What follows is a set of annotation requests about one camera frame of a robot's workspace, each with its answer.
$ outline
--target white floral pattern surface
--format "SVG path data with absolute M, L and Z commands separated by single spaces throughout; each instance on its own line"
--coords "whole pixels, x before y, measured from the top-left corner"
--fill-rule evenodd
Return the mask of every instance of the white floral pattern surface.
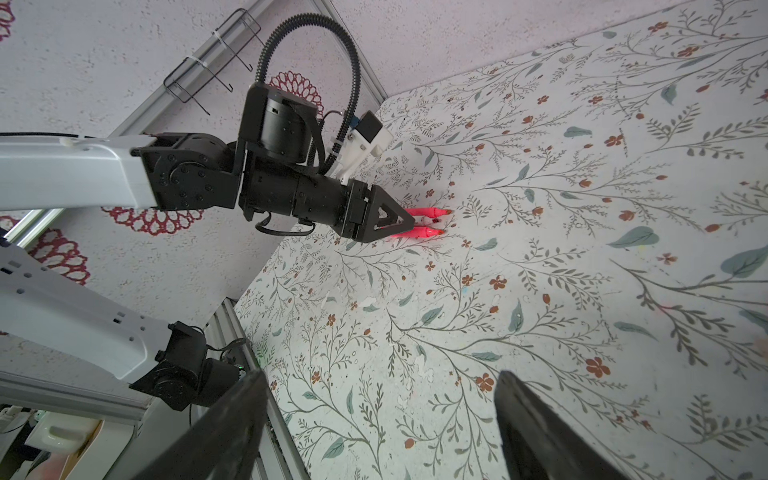
M 521 377 L 628 478 L 768 475 L 768 5 L 696 0 L 390 98 L 435 239 L 283 241 L 237 304 L 313 478 L 508 478 Z

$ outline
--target orange flower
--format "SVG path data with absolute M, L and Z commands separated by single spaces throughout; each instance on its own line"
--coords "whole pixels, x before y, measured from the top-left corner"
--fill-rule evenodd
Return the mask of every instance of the orange flower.
M 678 57 L 690 57 L 690 56 L 691 56 L 691 55 L 693 55 L 693 54 L 694 54 L 694 52 L 695 52 L 696 50 L 698 50 L 698 49 L 699 49 L 698 47 L 686 47 L 686 48 L 684 48 L 683 50 L 680 50 L 680 51 L 677 53 L 677 56 L 678 56 Z
M 495 382 L 490 376 L 488 376 L 488 373 L 483 373 L 482 377 L 475 378 L 475 383 L 481 392 L 491 392 Z
M 669 22 L 658 22 L 656 25 L 648 27 L 648 30 L 650 30 L 650 33 L 656 33 L 657 31 L 666 28 L 668 23 Z
M 672 263 L 677 262 L 677 257 L 672 257 L 672 253 L 662 253 L 661 257 L 656 257 L 656 260 L 664 262 L 664 265 L 671 265 Z
M 611 135 L 605 142 L 608 147 L 613 147 L 614 145 L 621 145 L 621 141 L 624 139 L 624 135 L 619 135 L 618 137 L 615 135 Z
M 497 275 L 496 278 L 491 279 L 490 284 L 493 285 L 493 290 L 498 290 L 506 286 L 507 279 L 502 278 L 501 275 Z
M 610 375 L 611 369 L 603 365 L 603 359 L 596 356 L 593 359 L 587 359 L 587 371 L 593 373 L 594 376 L 601 378 L 604 374 Z

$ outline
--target floral tablecloth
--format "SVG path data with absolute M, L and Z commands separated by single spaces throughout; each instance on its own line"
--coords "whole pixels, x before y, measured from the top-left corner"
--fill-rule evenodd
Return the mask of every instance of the floral tablecloth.
M 280 244 L 237 304 L 313 478 L 508 478 L 514 371 L 630 478 L 768 476 L 768 5 L 700 0 L 388 99 L 359 175 L 446 233 Z

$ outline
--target white container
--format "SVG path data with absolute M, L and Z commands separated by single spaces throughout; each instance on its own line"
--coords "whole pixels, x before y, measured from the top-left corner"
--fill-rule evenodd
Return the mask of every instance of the white container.
M 46 412 L 29 434 L 27 445 L 51 453 L 75 453 L 91 437 L 99 420 Z

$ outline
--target blue-green leaf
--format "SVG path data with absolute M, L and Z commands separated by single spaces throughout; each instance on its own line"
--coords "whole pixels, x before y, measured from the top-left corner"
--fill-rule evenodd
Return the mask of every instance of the blue-green leaf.
M 492 181 L 491 183 L 485 184 L 485 185 L 496 185 L 498 182 L 504 180 L 506 177 L 499 178 L 497 180 Z
M 330 447 L 328 447 L 325 455 L 323 455 L 323 458 L 336 458 L 339 455 L 341 455 L 343 451 L 344 451 L 344 439 L 339 437 L 336 439 L 334 443 L 331 444 Z
M 475 352 L 472 354 L 472 356 L 478 360 L 483 360 L 486 362 L 495 362 L 502 357 L 501 355 L 496 355 L 493 352 Z
M 411 292 L 411 294 L 410 294 L 410 295 L 408 295 L 406 298 L 404 298 L 404 299 L 400 300 L 400 301 L 398 302 L 398 304 L 399 304 L 400 306 L 405 306 L 405 305 L 406 305 L 408 302 L 410 302 L 410 301 L 411 301 L 411 297 L 412 297 L 412 296 L 413 296 L 413 292 Z
M 563 137 L 572 138 L 572 137 L 580 137 L 581 135 L 592 135 L 592 130 L 587 130 L 586 128 L 579 128 L 579 127 L 568 127 L 568 129 L 563 134 Z
M 538 62 L 536 65 L 532 66 L 530 70 L 528 70 L 528 73 L 525 74 L 526 77 L 528 77 L 533 72 L 537 71 L 541 67 L 541 62 Z
M 696 58 L 691 58 L 689 61 L 684 62 L 681 66 L 677 67 L 677 70 L 680 70 L 681 68 L 690 67 L 691 65 L 695 65 L 699 63 L 700 61 L 707 60 L 709 57 L 713 57 L 714 53 L 708 53 L 706 55 L 701 55 Z
M 664 87 L 661 90 L 661 97 L 667 101 L 668 104 L 672 105 L 672 100 L 677 96 L 677 86 L 675 84 L 672 84 L 668 87 Z
M 481 252 L 485 252 L 486 250 L 496 248 L 496 245 L 498 245 L 498 243 L 496 242 L 496 237 L 493 237 L 487 242 L 483 243 L 480 247 L 475 247 L 475 250 L 480 250 Z
M 645 336 L 649 336 L 650 338 L 658 341 L 658 339 L 651 335 L 648 330 L 643 328 L 642 326 L 635 325 L 634 323 L 627 323 L 627 322 L 616 322 L 614 323 L 614 326 L 621 330 L 622 332 L 634 332 L 634 333 L 642 333 Z
M 350 415 L 354 413 L 352 408 L 352 389 L 349 390 L 349 395 L 346 396 L 346 411 L 349 412 Z
M 509 331 L 517 332 L 523 326 L 523 307 L 518 300 L 518 305 L 512 310 L 512 318 L 509 322 Z
M 768 256 L 768 245 L 757 250 L 737 253 L 728 260 L 725 260 L 720 265 L 720 269 L 736 278 L 747 278 L 763 265 L 766 261 L 766 256 Z
M 638 247 L 640 245 L 653 245 L 659 241 L 659 236 L 650 227 L 635 227 L 626 232 L 620 239 L 607 245 L 613 248 Z
M 442 307 L 433 308 L 432 310 L 429 310 L 427 313 L 422 315 L 422 323 L 424 325 L 429 325 L 430 323 L 432 323 L 434 319 L 437 318 L 437 315 L 439 315 L 440 312 L 442 312 Z
M 528 170 L 531 169 L 531 165 L 525 165 L 523 168 L 520 169 L 520 173 L 518 174 L 518 179 L 515 180 L 516 182 L 519 182 L 520 180 L 524 179 L 526 175 L 528 175 Z
M 765 330 L 766 334 L 768 334 L 768 316 L 754 310 L 741 310 L 739 311 L 739 315 Z

